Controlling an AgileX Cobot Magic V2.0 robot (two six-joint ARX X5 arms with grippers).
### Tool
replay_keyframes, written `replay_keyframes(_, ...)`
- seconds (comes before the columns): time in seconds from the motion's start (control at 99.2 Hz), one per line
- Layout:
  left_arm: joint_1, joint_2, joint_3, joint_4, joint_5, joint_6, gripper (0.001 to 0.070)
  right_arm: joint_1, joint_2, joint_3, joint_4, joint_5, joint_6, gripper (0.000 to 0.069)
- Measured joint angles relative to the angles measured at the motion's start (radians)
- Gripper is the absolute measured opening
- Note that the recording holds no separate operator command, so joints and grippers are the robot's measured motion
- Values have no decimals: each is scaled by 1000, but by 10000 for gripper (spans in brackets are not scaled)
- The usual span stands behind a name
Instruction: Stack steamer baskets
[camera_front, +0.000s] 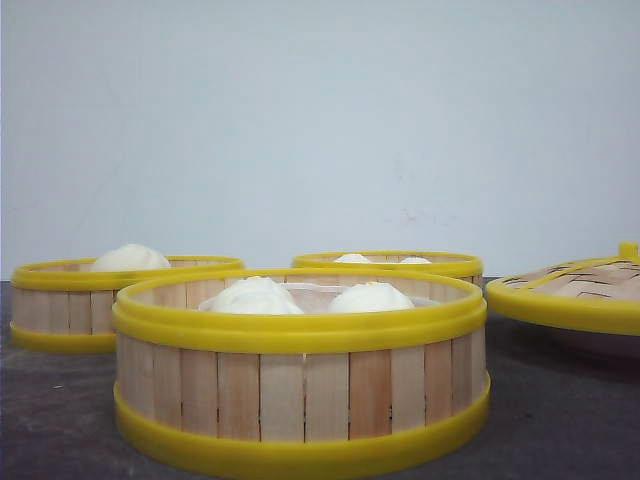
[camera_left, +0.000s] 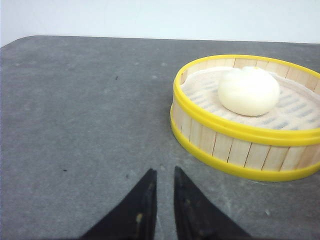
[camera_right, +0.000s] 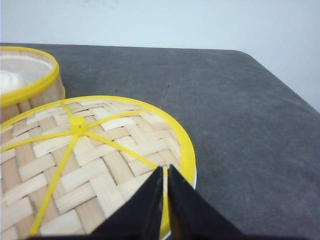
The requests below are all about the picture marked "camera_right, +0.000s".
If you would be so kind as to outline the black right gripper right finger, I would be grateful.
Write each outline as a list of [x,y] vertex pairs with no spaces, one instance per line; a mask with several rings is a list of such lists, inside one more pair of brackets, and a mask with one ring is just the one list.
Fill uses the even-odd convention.
[[244,234],[211,207],[171,164],[168,212],[174,240],[243,240]]

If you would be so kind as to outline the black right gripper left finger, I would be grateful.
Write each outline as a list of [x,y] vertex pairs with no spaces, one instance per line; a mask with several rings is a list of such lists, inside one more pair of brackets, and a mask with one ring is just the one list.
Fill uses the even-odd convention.
[[163,169],[157,167],[137,192],[91,236],[159,237],[162,211]]

